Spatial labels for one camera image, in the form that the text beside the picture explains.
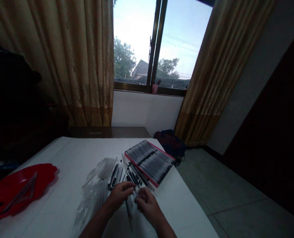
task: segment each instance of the tiled floor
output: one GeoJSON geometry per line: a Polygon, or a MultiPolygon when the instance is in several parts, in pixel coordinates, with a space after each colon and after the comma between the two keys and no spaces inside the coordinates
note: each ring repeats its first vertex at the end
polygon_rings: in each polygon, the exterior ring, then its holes
{"type": "Polygon", "coordinates": [[[203,149],[177,167],[219,237],[294,237],[294,216],[203,149]]]}

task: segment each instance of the box of pens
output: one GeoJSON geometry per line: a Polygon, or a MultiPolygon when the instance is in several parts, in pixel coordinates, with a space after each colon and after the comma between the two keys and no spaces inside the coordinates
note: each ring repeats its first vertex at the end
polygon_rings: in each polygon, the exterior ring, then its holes
{"type": "Polygon", "coordinates": [[[158,188],[175,159],[147,140],[140,142],[129,150],[125,156],[158,188]]]}

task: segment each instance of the pen holder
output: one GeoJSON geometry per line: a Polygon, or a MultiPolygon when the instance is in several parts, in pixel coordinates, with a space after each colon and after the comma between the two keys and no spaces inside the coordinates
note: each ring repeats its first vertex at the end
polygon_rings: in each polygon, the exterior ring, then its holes
{"type": "Polygon", "coordinates": [[[153,84],[153,86],[152,86],[152,93],[157,93],[158,88],[159,88],[159,85],[153,84]]]}

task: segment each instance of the tree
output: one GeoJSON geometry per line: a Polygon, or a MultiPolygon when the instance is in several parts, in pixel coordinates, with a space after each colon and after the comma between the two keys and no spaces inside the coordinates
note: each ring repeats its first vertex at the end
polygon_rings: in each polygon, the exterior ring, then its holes
{"type": "Polygon", "coordinates": [[[178,62],[178,58],[174,58],[173,60],[162,58],[158,62],[157,77],[179,79],[179,73],[177,71],[173,72],[178,62]]]}
{"type": "Polygon", "coordinates": [[[116,37],[114,38],[114,75],[115,78],[130,78],[133,68],[136,66],[135,53],[130,45],[116,37]]]}

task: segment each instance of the white tablecloth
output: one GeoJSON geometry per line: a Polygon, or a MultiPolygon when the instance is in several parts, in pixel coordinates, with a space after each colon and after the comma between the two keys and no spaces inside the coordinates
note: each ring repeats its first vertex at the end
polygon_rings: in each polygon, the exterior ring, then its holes
{"type": "MultiPolygon", "coordinates": [[[[13,217],[0,220],[0,237],[78,237],[74,228],[76,209],[81,201],[81,187],[88,173],[105,157],[121,159],[121,154],[144,139],[76,139],[54,140],[18,169],[40,163],[52,163],[59,170],[58,180],[37,201],[13,217]]],[[[156,139],[147,139],[162,149],[156,139]]],[[[156,197],[160,208],[177,237],[216,237],[202,208],[173,166],[156,197]]],[[[104,237],[157,237],[155,230],[133,208],[133,232],[126,206],[114,214],[107,224],[104,237]]]]}

